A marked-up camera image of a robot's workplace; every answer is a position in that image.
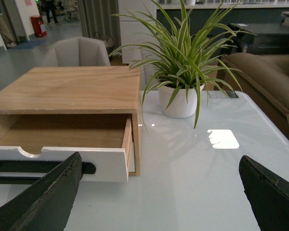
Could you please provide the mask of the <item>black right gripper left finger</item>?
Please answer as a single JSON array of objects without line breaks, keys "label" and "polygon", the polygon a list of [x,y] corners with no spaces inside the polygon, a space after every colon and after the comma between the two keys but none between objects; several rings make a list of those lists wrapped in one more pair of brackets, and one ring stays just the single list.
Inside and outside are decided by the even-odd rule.
[{"label": "black right gripper left finger", "polygon": [[0,231],[63,231],[82,177],[82,158],[65,161],[0,207]]}]

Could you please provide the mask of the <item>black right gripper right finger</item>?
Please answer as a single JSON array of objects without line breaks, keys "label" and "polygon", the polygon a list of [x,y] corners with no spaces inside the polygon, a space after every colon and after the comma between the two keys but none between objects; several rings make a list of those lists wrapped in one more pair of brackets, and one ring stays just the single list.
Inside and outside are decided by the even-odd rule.
[{"label": "black right gripper right finger", "polygon": [[289,182],[247,155],[239,174],[260,230],[289,231]]}]

